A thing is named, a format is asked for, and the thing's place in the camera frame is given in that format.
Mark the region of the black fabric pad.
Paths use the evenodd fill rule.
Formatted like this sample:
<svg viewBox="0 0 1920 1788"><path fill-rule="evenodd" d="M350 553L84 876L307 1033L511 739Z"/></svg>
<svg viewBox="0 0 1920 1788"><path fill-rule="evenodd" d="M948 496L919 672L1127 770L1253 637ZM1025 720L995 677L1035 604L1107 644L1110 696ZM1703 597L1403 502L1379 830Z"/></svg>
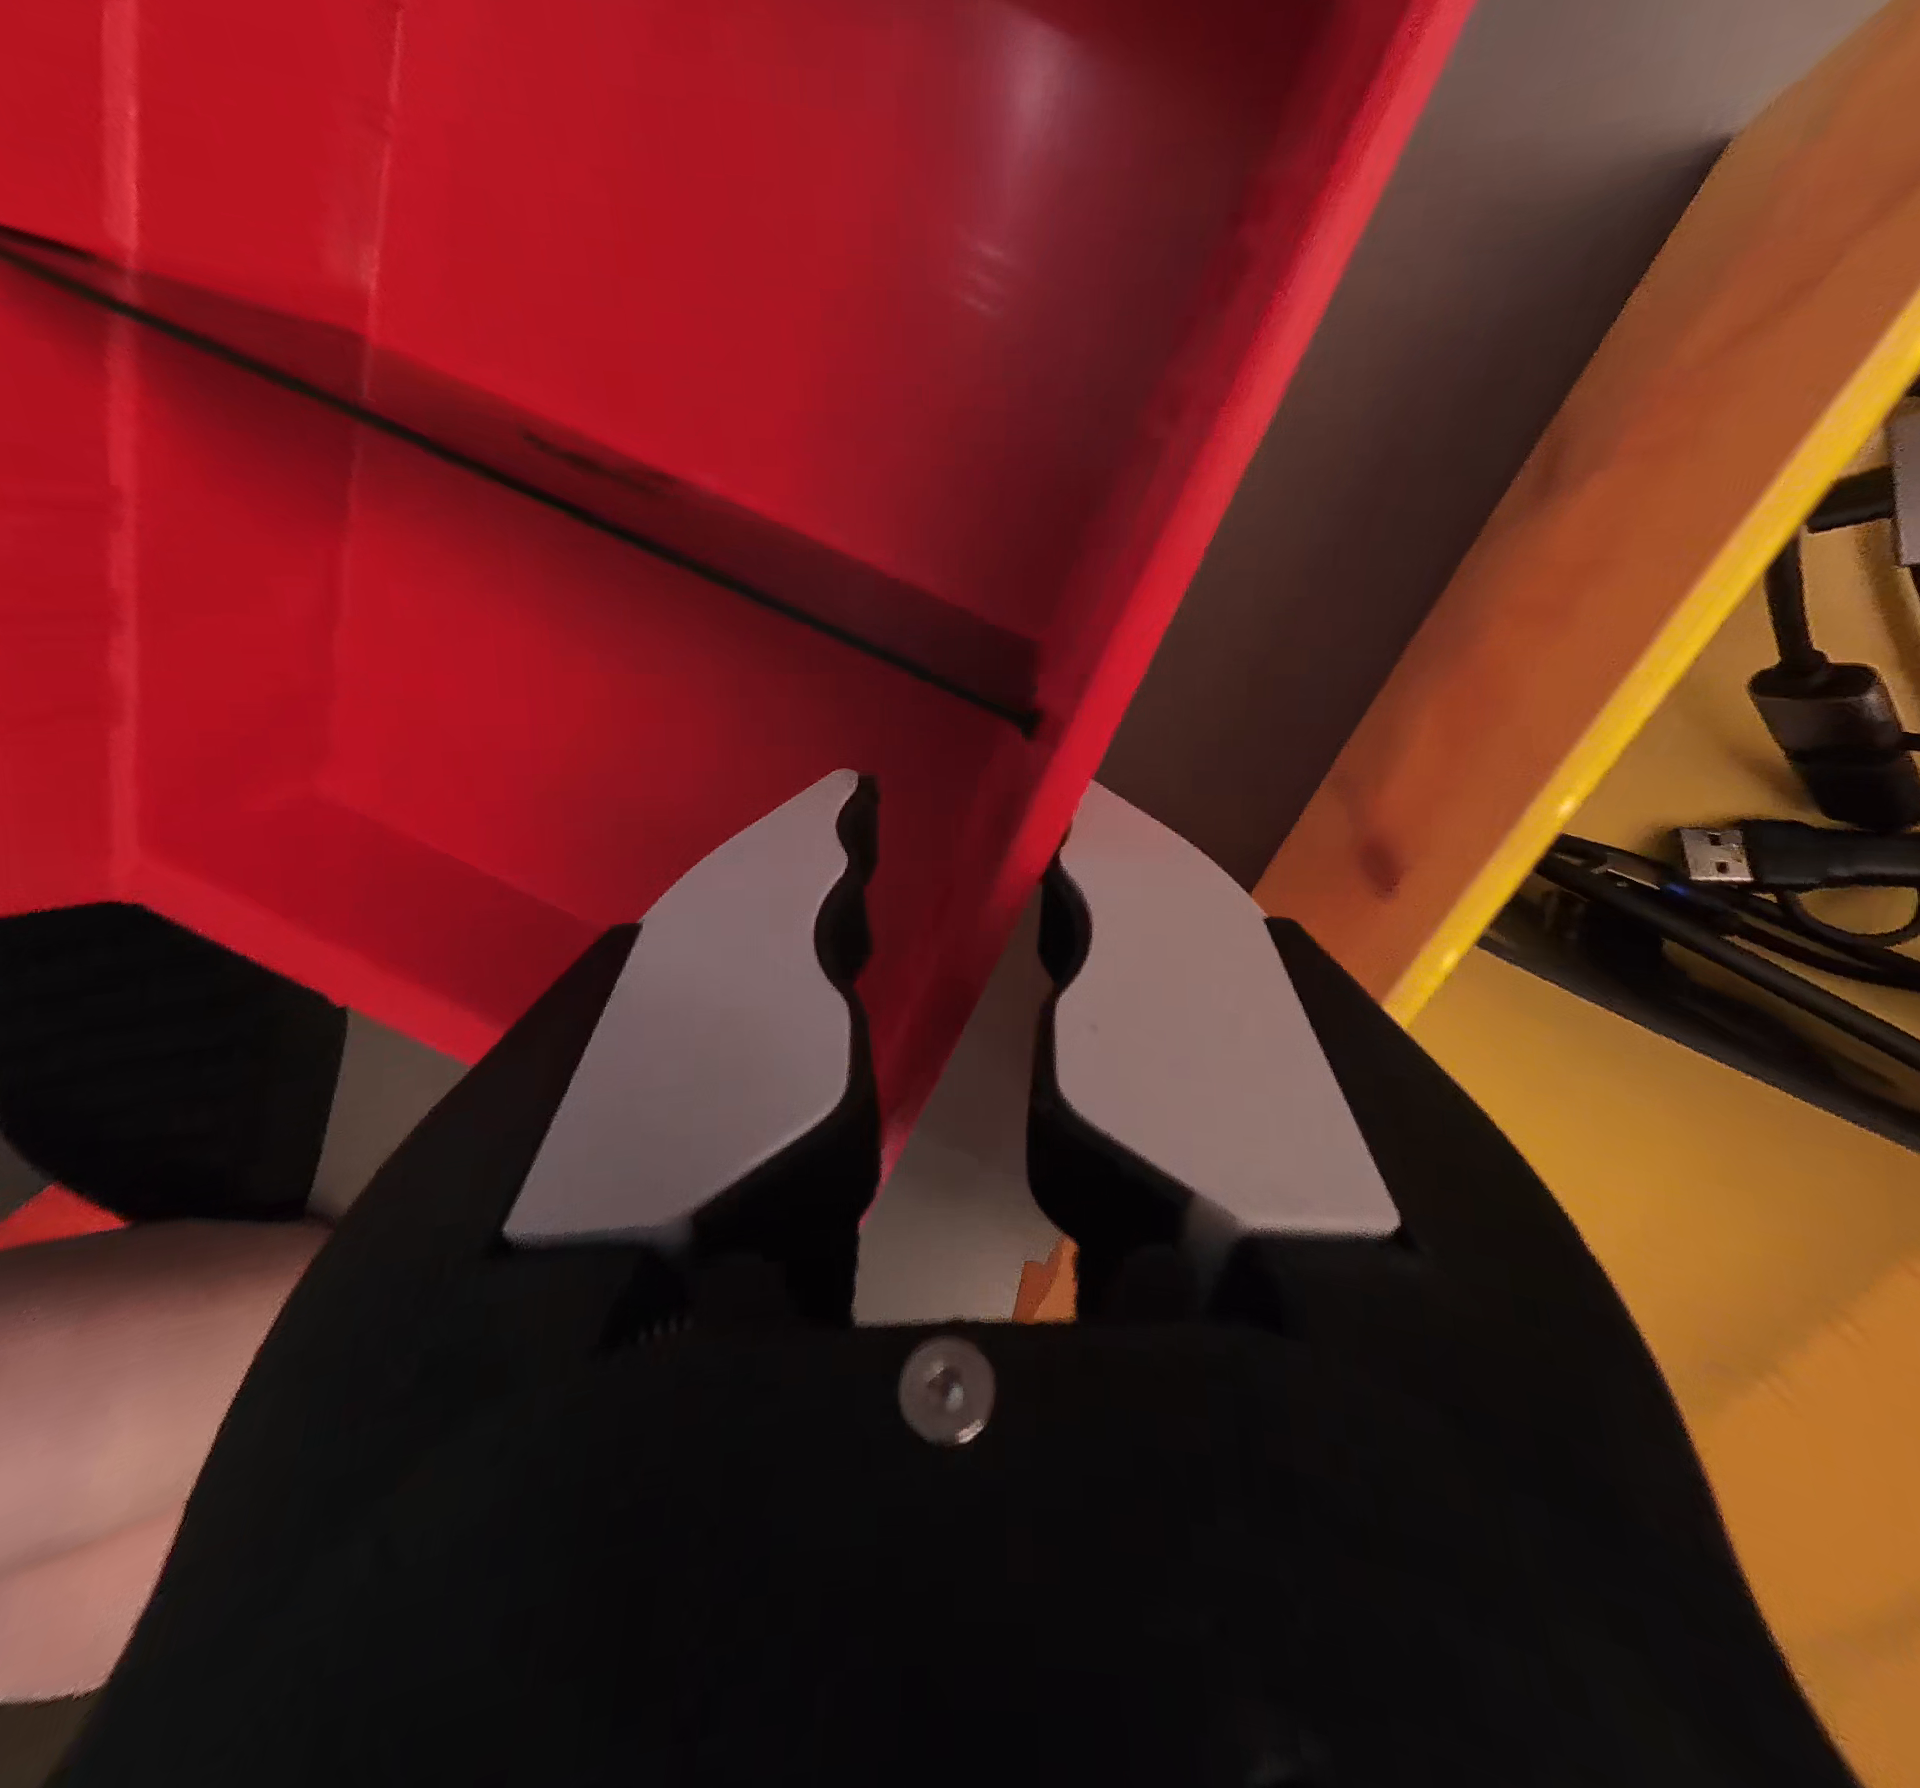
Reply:
<svg viewBox="0 0 1920 1788"><path fill-rule="evenodd" d="M307 1216L348 1008L133 903L3 922L3 1130L134 1224Z"/></svg>

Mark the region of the yellow plastic bin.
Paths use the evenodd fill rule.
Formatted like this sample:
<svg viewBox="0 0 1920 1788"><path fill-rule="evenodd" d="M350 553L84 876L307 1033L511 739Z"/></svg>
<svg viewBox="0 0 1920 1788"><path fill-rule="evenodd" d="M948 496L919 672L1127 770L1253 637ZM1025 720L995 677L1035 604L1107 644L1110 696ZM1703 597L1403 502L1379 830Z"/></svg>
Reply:
<svg viewBox="0 0 1920 1788"><path fill-rule="evenodd" d="M1736 679L1914 379L1914 121L1891 0L1728 144L1254 889L1572 1216L1862 1782L1914 1782L1914 1153L1469 940L1554 832L1782 807Z"/></svg>

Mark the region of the person's left forearm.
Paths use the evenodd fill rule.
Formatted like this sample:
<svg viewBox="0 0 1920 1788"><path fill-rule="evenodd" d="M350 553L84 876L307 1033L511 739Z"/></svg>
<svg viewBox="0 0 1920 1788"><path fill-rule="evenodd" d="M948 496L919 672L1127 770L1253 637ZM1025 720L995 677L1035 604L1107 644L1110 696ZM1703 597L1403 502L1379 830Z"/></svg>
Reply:
<svg viewBox="0 0 1920 1788"><path fill-rule="evenodd" d="M104 1684L331 1224L166 1223L3 1254L3 1703Z"/></svg>

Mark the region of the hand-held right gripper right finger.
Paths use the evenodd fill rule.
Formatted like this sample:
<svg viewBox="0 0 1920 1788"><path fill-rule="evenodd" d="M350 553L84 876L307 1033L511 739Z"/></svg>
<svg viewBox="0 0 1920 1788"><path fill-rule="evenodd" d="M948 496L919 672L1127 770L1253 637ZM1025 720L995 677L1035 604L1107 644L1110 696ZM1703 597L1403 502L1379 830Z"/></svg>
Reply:
<svg viewBox="0 0 1920 1788"><path fill-rule="evenodd" d="M1091 786L1044 872L1025 1186L1074 1318L1207 1305L1262 1241L1385 1244L1403 1213L1254 898Z"/></svg>

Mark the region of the red plastic bin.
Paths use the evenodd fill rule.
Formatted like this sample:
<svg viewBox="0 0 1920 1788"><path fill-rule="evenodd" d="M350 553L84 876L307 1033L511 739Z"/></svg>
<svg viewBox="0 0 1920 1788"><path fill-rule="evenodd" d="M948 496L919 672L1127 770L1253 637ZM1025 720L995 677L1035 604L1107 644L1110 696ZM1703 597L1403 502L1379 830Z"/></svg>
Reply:
<svg viewBox="0 0 1920 1788"><path fill-rule="evenodd" d="M4 917L474 1061L834 766L910 1125L1475 0L4 0Z"/></svg>

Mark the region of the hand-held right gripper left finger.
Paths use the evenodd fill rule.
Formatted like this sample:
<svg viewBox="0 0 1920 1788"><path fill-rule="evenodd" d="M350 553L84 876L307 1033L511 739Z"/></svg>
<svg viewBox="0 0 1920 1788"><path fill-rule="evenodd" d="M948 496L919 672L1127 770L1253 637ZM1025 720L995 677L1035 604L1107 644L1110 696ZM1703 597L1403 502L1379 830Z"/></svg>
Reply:
<svg viewBox="0 0 1920 1788"><path fill-rule="evenodd" d="M646 1247L687 1292L751 1262L800 1319L851 1319L881 1161L858 1002L877 818L877 780L834 770L642 911L511 1244Z"/></svg>

